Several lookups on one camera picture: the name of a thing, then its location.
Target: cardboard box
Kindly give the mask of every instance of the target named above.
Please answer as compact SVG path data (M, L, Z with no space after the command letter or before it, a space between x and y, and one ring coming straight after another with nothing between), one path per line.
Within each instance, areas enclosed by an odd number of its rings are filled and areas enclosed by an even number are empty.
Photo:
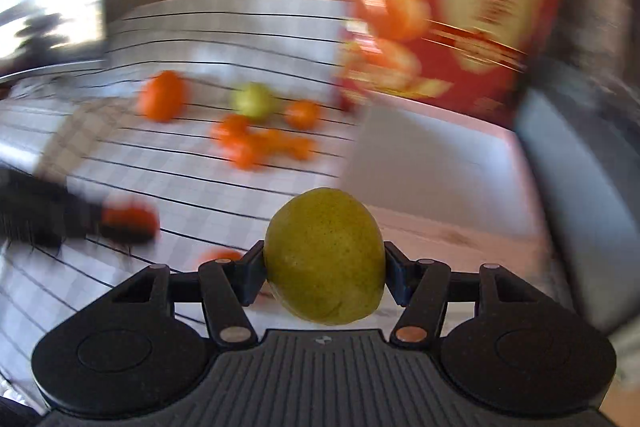
M338 85L509 124L518 74L559 0L351 0Z
M448 110L379 95L338 183L410 259L455 271L497 263L539 275L550 248L516 136Z

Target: gray panel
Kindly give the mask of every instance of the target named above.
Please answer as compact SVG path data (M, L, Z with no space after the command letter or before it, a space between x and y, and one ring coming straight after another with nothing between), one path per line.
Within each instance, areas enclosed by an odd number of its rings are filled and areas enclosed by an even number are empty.
M562 102L530 93L517 131L586 318L606 330L640 299L640 168L592 112Z
M610 427L595 410L523 420L467 401L424 353L378 331L271 331L260 346L225 353L185 399L119 422L52 413L42 427Z

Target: white container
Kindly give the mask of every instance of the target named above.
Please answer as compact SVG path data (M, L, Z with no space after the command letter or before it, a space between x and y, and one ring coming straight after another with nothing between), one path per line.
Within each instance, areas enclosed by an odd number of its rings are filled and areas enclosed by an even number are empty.
M367 205L386 241L454 271L542 269L548 233L516 136L423 103L382 96L338 187Z

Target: floor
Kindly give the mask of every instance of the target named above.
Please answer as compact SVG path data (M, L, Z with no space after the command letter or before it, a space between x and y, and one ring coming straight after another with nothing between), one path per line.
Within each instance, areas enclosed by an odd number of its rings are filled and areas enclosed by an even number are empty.
M625 389L615 380L600 410L618 427L640 427L640 388Z

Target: black rubber pad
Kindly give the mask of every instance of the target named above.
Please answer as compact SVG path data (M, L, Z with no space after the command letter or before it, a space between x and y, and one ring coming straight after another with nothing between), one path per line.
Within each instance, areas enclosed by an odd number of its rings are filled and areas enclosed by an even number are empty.
M453 390L425 353L379 331L271 331L218 357L204 381L164 410L122 421L52 413L46 427L610 427L595 410L530 420L482 409Z

